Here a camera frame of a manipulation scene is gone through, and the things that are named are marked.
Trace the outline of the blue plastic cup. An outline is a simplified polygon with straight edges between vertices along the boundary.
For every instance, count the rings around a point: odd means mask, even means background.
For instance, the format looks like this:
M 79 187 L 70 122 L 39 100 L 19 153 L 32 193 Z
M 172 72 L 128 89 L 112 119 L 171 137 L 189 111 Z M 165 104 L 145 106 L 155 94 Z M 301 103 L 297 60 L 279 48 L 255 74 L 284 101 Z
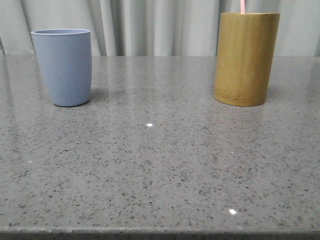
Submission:
M 55 105 L 74 107 L 91 97 L 92 48 L 87 29 L 31 32 L 40 72 Z

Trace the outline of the pink chopstick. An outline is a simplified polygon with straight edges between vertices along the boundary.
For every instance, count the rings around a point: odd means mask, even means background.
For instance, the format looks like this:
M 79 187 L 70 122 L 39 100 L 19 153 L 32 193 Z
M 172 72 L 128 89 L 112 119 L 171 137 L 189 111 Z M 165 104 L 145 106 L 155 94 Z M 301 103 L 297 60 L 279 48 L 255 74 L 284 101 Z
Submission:
M 246 13 L 246 0 L 240 0 L 240 13 L 242 15 Z

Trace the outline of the grey curtain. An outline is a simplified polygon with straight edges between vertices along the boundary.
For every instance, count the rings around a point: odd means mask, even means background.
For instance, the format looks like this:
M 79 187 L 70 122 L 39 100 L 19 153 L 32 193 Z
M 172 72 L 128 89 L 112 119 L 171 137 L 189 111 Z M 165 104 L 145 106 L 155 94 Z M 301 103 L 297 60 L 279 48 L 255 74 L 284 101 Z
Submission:
M 3 0 L 0 53 L 33 55 L 31 32 L 86 29 L 95 56 L 215 56 L 222 13 L 238 0 Z M 248 0 L 247 13 L 279 13 L 276 56 L 320 54 L 317 0 Z

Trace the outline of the bamboo cylinder holder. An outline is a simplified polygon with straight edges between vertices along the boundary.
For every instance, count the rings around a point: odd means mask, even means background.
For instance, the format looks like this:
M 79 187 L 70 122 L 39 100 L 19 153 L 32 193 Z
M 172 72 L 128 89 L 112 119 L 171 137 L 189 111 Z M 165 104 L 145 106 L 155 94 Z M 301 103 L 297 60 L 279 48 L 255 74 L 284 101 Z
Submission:
M 213 94 L 217 101 L 239 107 L 265 103 L 280 16 L 220 15 Z

